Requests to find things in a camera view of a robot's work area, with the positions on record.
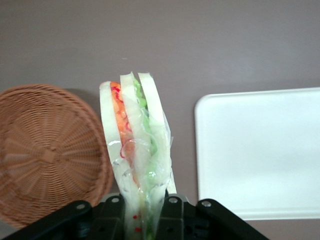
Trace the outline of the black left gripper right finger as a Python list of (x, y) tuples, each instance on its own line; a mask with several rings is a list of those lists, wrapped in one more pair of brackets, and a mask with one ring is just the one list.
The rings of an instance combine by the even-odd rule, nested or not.
[(184, 239), (184, 203), (187, 202), (182, 194), (169, 194), (164, 199), (156, 231), (157, 240)]

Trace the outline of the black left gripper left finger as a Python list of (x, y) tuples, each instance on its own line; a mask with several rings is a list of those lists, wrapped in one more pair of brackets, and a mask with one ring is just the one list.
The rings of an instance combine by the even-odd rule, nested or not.
[(125, 200), (121, 194), (109, 194), (93, 208), (92, 240), (125, 239)]

